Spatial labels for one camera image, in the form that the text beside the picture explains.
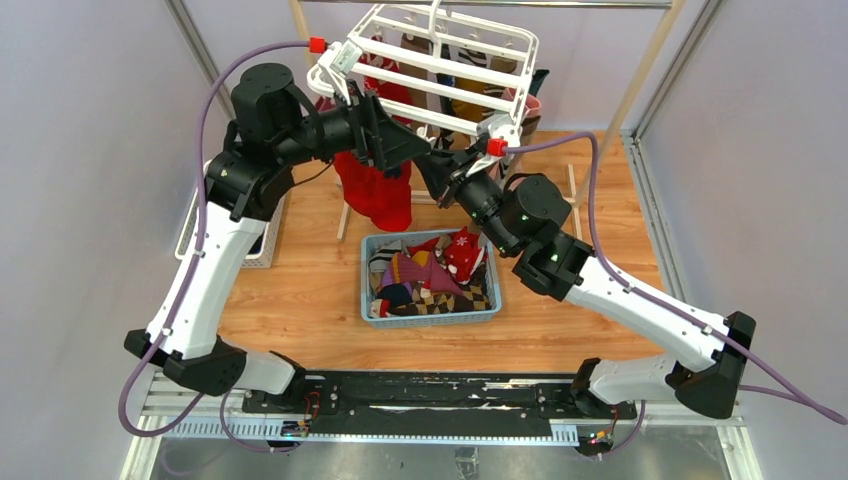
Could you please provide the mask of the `white plastic sock hanger frame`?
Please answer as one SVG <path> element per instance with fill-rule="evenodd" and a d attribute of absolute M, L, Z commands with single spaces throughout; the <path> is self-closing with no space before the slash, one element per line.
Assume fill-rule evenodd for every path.
<path fill-rule="evenodd" d="M 401 48 L 404 33 L 429 39 L 431 53 Z M 417 88 L 435 97 L 446 96 L 468 106 L 481 107 L 489 110 L 491 116 L 506 113 L 516 120 L 521 120 L 539 47 L 538 37 L 524 28 L 458 13 L 439 1 L 429 5 L 376 4 L 336 42 L 346 40 L 356 43 L 363 54 L 390 58 L 398 64 L 414 65 L 429 73 L 428 80 L 421 80 L 359 62 L 347 80 L 357 76 L 375 77 Z M 449 45 L 451 60 L 440 57 L 442 44 Z M 455 86 L 440 85 L 436 81 L 437 73 L 454 76 Z M 309 70 L 307 81 L 313 92 L 324 97 L 334 96 L 317 63 Z M 447 127 L 468 136 L 483 121 L 450 117 L 430 107 L 421 109 L 391 100 L 384 100 L 382 106 L 389 114 L 433 128 Z"/>

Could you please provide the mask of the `red beige christmas sock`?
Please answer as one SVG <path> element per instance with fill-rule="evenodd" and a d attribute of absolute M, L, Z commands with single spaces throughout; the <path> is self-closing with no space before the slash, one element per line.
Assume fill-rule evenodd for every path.
<path fill-rule="evenodd" d="M 334 168 L 342 183 L 345 202 L 360 215 L 371 218 L 374 213 L 373 192 L 378 171 L 361 164 L 352 152 L 336 154 Z"/>

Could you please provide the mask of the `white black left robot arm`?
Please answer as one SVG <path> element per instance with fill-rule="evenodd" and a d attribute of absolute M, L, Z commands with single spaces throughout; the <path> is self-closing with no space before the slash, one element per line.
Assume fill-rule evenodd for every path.
<path fill-rule="evenodd" d="M 247 253 L 294 185 L 294 167 L 350 152 L 384 171 L 430 151 L 430 143 L 392 118 L 375 94 L 354 82 L 346 90 L 349 104 L 322 112 L 284 65 L 263 63 L 242 74 L 231 94 L 236 119 L 223 150 L 201 166 L 195 250 L 183 259 L 162 310 L 146 328 L 126 335 L 128 352 L 202 394 L 263 391 L 286 413 L 305 404 L 299 364 L 229 345 L 218 324 Z"/>

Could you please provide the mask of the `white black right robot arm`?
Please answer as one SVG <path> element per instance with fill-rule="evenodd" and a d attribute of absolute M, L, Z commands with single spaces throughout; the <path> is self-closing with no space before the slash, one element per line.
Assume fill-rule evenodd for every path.
<path fill-rule="evenodd" d="M 563 231 L 570 204 L 543 174 L 516 174 L 500 186 L 471 170 L 475 149 L 414 158 L 430 196 L 458 204 L 534 293 L 593 310 L 653 341 L 663 354 L 585 360 L 570 386 L 574 408 L 594 417 L 629 401 L 675 400 L 713 419 L 731 416 L 756 322 L 713 314 L 628 275 L 599 248 Z"/>

